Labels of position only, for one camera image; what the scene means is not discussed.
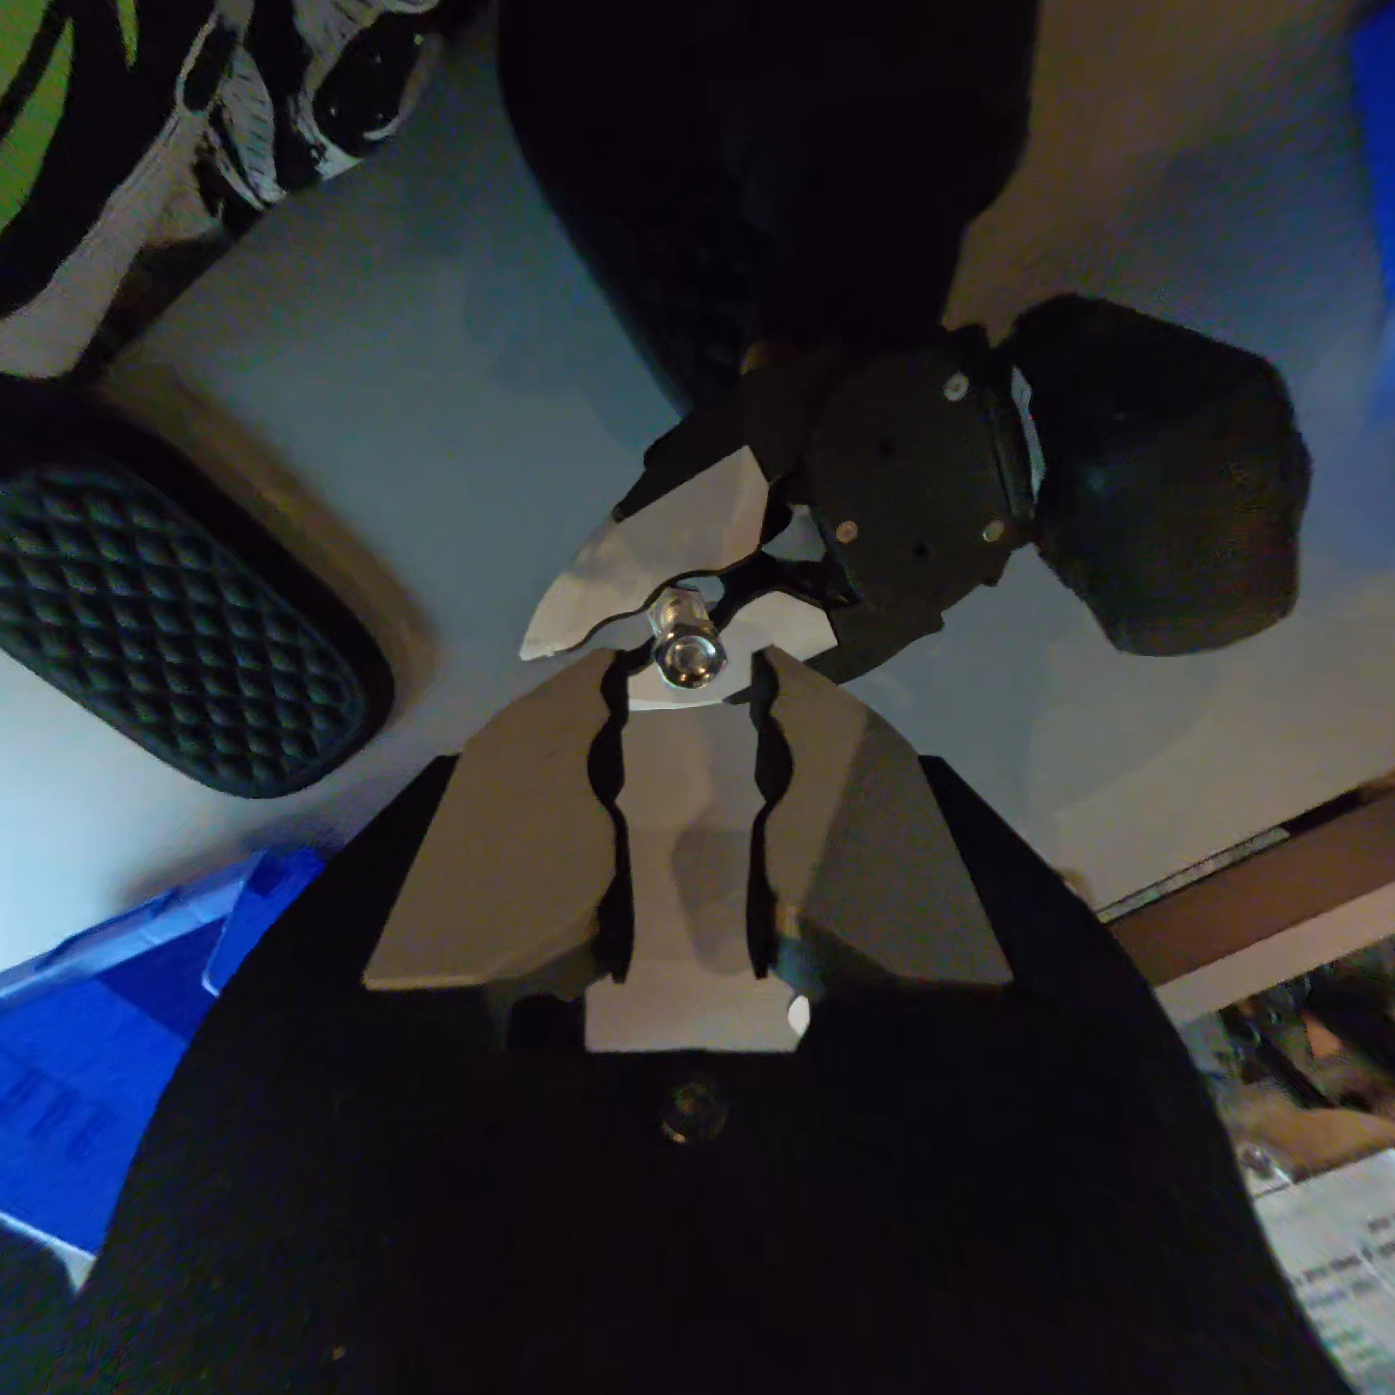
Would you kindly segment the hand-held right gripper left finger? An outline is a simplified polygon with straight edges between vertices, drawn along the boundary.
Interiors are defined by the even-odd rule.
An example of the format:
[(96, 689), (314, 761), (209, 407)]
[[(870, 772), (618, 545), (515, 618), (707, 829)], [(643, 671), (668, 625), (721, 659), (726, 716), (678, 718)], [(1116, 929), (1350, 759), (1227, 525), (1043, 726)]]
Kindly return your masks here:
[(362, 973), (367, 990), (578, 998), (626, 980), (628, 684), (621, 653), (588, 653), (465, 743)]

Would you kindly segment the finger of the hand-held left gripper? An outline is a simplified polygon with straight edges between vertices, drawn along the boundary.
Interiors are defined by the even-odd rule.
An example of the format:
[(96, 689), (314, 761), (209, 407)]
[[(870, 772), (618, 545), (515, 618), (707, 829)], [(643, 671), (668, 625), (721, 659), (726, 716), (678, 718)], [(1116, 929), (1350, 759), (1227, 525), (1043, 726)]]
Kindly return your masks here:
[(663, 588), (687, 585), (701, 590), (726, 648), (726, 671), (709, 688), (674, 691), (658, 678), (651, 636), (641, 650), (631, 653), (631, 711), (739, 704), (749, 696), (756, 655), (777, 648), (797, 659), (809, 659), (832, 651), (837, 638), (825, 598), (817, 588), (824, 578), (820, 563), (754, 555), (722, 573), (692, 573), (666, 583)]
[(636, 513), (608, 520), (538, 601), (520, 659), (576, 651), (608, 623), (648, 610), (671, 583), (741, 565), (759, 548), (769, 497), (754, 450), (737, 447)]

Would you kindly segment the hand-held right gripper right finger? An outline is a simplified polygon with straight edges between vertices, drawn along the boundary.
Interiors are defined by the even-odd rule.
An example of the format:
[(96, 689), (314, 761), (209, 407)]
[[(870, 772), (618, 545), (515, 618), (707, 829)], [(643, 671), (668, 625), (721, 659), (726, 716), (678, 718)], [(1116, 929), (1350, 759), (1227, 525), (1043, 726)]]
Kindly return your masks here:
[(789, 987), (1005, 987), (1013, 972), (913, 746), (779, 648), (752, 658), (749, 962)]

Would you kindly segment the silver bolt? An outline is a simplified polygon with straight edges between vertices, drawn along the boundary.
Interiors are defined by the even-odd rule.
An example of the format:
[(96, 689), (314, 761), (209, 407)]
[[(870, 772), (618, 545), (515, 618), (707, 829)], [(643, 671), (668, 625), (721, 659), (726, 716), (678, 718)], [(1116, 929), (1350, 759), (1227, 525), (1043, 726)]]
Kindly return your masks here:
[(687, 585), (664, 586), (649, 603), (646, 618), (658, 648), (689, 636), (717, 633), (701, 590)]

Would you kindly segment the blue plastic bin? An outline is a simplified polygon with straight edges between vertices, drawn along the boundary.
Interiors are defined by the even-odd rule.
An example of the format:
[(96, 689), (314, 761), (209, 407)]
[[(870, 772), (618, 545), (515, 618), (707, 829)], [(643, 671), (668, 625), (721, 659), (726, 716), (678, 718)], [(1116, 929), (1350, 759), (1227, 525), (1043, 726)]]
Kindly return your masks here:
[(1393, 294), (1393, 4), (1370, 4), (1348, 37), (1353, 108), (1387, 292)]
[(319, 879), (314, 849), (261, 849), (3, 972), (3, 1226), (90, 1262), (198, 1028)]

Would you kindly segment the printed instruction sheet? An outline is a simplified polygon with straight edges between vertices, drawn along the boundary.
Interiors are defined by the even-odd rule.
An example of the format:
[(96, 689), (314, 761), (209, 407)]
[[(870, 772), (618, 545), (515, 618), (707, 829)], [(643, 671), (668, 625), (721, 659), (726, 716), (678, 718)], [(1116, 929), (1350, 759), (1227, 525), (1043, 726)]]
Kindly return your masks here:
[(1393, 1392), (1393, 1153), (1252, 1201), (1319, 1340), (1362, 1394)]

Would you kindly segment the printed black white shirt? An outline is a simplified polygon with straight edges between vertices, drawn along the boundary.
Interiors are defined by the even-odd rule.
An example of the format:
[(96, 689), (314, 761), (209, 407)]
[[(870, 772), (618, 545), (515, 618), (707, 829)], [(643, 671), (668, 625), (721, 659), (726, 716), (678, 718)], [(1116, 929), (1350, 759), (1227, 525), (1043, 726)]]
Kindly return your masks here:
[(70, 376), (144, 256), (234, 241), (375, 153), (478, 7), (3, 4), (3, 379)]

